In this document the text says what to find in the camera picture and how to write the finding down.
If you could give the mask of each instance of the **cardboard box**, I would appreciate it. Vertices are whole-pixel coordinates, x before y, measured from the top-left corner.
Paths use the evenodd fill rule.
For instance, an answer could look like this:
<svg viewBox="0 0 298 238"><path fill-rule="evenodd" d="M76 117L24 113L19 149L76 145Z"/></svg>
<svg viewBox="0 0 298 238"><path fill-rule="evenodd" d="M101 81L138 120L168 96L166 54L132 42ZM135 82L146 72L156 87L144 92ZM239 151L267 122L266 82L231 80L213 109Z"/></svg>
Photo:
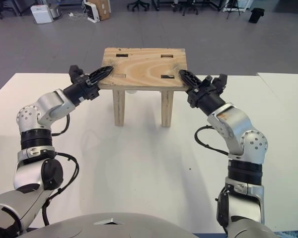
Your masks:
<svg viewBox="0 0 298 238"><path fill-rule="evenodd" d="M110 18L108 0L88 0L88 2L96 5L99 19L101 21Z"/></svg>

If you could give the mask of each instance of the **white device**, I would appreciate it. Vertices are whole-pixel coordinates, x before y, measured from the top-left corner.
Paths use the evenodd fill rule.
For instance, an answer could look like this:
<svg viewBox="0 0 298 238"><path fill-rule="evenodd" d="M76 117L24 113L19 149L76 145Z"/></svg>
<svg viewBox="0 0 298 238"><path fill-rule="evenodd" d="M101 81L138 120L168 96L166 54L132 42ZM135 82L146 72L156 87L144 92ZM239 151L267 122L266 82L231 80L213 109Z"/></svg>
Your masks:
<svg viewBox="0 0 298 238"><path fill-rule="evenodd" d="M53 17L47 5L31 6L31 11L37 24L50 23Z"/></svg>
<svg viewBox="0 0 298 238"><path fill-rule="evenodd" d="M84 4L87 12L87 19L94 23L99 22L100 19L96 5L90 2L85 2Z"/></svg>

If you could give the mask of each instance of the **wood grain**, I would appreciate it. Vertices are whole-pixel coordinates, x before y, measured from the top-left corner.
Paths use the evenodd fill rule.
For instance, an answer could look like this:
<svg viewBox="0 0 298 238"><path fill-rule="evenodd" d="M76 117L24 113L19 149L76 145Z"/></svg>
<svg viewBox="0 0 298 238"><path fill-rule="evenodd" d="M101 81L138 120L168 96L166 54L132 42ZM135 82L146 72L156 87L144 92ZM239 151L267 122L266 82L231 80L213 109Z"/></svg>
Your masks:
<svg viewBox="0 0 298 238"><path fill-rule="evenodd" d="M161 92L161 122L163 127L171 126L173 91Z"/></svg>
<svg viewBox="0 0 298 238"><path fill-rule="evenodd" d="M125 90L113 90L115 125L123 126L125 121Z"/></svg>
<svg viewBox="0 0 298 238"><path fill-rule="evenodd" d="M184 49L106 48L102 66L113 66L113 72L99 82L100 89L185 91L179 77L187 69ZM173 75L174 78L161 78Z"/></svg>

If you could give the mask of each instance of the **white table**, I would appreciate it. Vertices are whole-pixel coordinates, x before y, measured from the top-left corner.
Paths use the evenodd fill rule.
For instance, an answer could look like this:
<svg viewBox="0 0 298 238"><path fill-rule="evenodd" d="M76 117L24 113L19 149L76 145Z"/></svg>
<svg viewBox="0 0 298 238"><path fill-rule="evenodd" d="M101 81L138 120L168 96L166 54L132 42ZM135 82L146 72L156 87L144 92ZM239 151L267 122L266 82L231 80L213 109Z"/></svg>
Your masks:
<svg viewBox="0 0 298 238"><path fill-rule="evenodd" d="M263 169L266 224L274 231L298 230L298 90L287 90L291 86L286 85L294 85L297 77L287 82L278 77L292 99L285 104L283 89L271 84L273 75L260 76L229 76L223 99L243 109L268 138ZM18 73L0 90L0 193L13 189L20 150L18 110L69 84L67 74ZM69 130L53 139L57 151L77 158L81 171L48 207L50 223L89 213L136 212L193 233L222 233L214 198L224 186L228 159L193 139L207 117L189 107L184 92L174 94L171 128L160 125L159 92L126 94L126 101L124 127L114 126L112 93L102 90L100 97L72 112ZM64 125L64 119L55 123L54 132ZM226 150L214 131L201 139ZM74 165L59 160L67 181ZM43 226L41 213L32 226Z"/></svg>

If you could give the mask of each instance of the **black cable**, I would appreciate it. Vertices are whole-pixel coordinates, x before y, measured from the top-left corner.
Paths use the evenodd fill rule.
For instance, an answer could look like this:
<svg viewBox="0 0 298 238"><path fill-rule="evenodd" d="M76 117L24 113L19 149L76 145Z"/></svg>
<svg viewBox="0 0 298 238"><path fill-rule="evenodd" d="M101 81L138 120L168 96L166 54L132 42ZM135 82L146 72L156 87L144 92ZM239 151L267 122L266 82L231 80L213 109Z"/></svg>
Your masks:
<svg viewBox="0 0 298 238"><path fill-rule="evenodd" d="M58 191L56 193L54 193L52 196L50 196L43 204L42 217L43 217L43 222L44 222L45 226L48 226L50 224L47 214L46 214L46 208L50 205L53 198L55 198L57 195L61 194L77 178L77 175L79 173L79 164L77 162L77 159L74 156L66 154L66 153L59 153L59 152L56 152L56 155L66 157L68 159L68 161L72 160L75 163L75 170L74 170L74 173L73 173L71 179L69 180L69 182L64 187L59 188Z"/></svg>
<svg viewBox="0 0 298 238"><path fill-rule="evenodd" d="M214 128L213 128L213 126L211 126L211 125L206 125L206 126L203 126L203 127L199 128L199 129L195 132L195 134L194 134L194 139L195 139L195 141L196 141L199 145L202 145L202 146L204 146L204 147L207 148L207 149L214 150L214 151L216 151L216 152L219 152L219 153L224 154L224 155L227 156L227 155L228 155L228 152L226 152L226 151L224 151L224 150L215 149L215 148L209 146L208 144L203 143L201 140L199 140L199 138L198 138L198 133L199 133L199 131L204 130L204 129L214 129Z"/></svg>
<svg viewBox="0 0 298 238"><path fill-rule="evenodd" d="M71 121L70 114L67 114L66 115L66 125L65 125L64 130L62 130L59 133L52 133L52 136L58 136L58 135L62 135L63 133L65 133L68 130L69 126L70 126L70 121Z"/></svg>

